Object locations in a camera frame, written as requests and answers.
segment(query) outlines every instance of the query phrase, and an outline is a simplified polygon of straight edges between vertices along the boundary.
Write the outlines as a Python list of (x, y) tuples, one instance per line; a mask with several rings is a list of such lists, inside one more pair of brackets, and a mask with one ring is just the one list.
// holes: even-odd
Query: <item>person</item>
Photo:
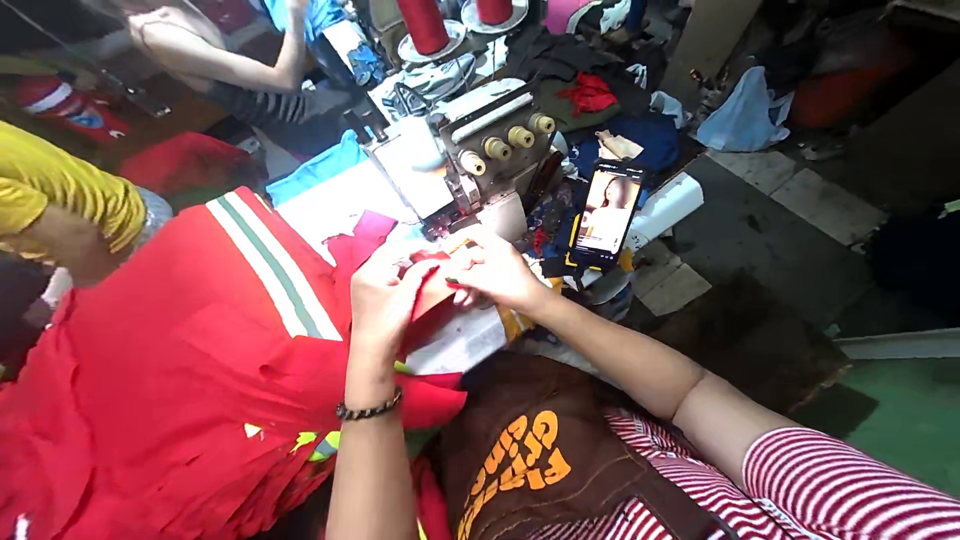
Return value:
[(0, 249), (58, 266), (47, 291), (105, 278), (173, 216), (151, 191), (0, 122)]
[(580, 245), (618, 252), (619, 242), (633, 210), (630, 203), (636, 199), (634, 195), (637, 190), (639, 187), (630, 180), (611, 177), (603, 191), (603, 202), (599, 207), (585, 212), (581, 226), (581, 236), (585, 238), (580, 241)]
[[(573, 368), (553, 360), (485, 360), (474, 371), (498, 364), (498, 375), (520, 377), (471, 388), (465, 409), (441, 433), (455, 537), (960, 536), (960, 502), (798, 426), (690, 358), (554, 294), (508, 242), (482, 227), (451, 242), (466, 239), (475, 245), (457, 250), (444, 270), (461, 300), (482, 293), (528, 315), (621, 386), (632, 407), (593, 414), (589, 403), (600, 393), (567, 384), (576, 377), (556, 370)], [(374, 257), (352, 280), (343, 407), (387, 410), (343, 423), (325, 531), (332, 540), (418, 537), (403, 431), (383, 406), (396, 396), (394, 355), (421, 280), (400, 278), (397, 269)], [(529, 366), (550, 375), (523, 375)], [(564, 400), (568, 392), (575, 395)], [(597, 427), (597, 417), (607, 425)], [(477, 454), (478, 441), (493, 450)], [(490, 448), (483, 445), (480, 451)], [(598, 465), (607, 454), (616, 458)], [(571, 510), (578, 506), (580, 514)], [(696, 532), (694, 522), (707, 528)]]
[(339, 142), (350, 93), (324, 86), (301, 91), (308, 0), (286, 0), (290, 21), (274, 65), (230, 52), (216, 25), (189, 2), (82, 1), (119, 18), (134, 45), (162, 69), (284, 150), (305, 159)]

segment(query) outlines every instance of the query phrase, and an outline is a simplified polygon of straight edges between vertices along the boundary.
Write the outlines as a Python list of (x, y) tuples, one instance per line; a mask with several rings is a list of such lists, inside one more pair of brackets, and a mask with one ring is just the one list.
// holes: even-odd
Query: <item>yellow shirt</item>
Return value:
[(47, 205), (96, 223), (113, 253), (143, 229), (143, 199), (129, 181), (6, 122), (0, 122), (0, 149), (0, 249), (55, 263), (43, 246), (17, 238)]

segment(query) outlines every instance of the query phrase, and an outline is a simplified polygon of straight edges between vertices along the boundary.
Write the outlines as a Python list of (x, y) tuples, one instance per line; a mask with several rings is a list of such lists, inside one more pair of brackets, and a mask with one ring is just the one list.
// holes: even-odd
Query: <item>hand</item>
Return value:
[(472, 240), (475, 247), (461, 247), (451, 256), (444, 277), (457, 287), (474, 289), (502, 306), (531, 315), (542, 304), (549, 288), (534, 276), (526, 260), (510, 242), (482, 225), (458, 231), (447, 242), (450, 248)]
[(372, 361), (386, 362), (393, 369), (394, 355), (410, 324), (417, 291), (440, 266), (437, 260), (417, 264), (410, 261), (411, 255), (424, 250), (436, 248), (425, 242), (381, 246), (353, 274), (351, 359), (359, 353)]
[(302, 22), (303, 17), (306, 15), (306, 8), (310, 4), (310, 0), (286, 0), (287, 12), (290, 14), (291, 24), (295, 22)]

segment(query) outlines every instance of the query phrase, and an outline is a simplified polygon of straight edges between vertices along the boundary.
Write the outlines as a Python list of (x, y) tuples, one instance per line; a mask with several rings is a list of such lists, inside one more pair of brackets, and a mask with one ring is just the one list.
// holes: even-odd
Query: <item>red thread spool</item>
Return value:
[(514, 3), (511, 0), (476, 0), (476, 3), (480, 22), (484, 24), (503, 24), (514, 14)]
[(396, 0), (396, 4), (418, 53), (431, 55), (450, 42), (437, 0)]

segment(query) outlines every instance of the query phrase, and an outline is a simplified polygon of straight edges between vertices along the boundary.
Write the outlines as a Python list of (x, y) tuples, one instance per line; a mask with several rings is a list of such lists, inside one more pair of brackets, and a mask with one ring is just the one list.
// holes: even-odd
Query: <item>red and white striped shirt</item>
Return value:
[[(960, 539), (960, 501), (808, 428), (761, 436), (743, 463), (741, 491), (660, 426), (609, 409), (613, 431), (742, 540)], [(725, 536), (718, 530), (710, 536)], [(531, 540), (671, 540), (637, 499), (612, 515), (541, 528)]]

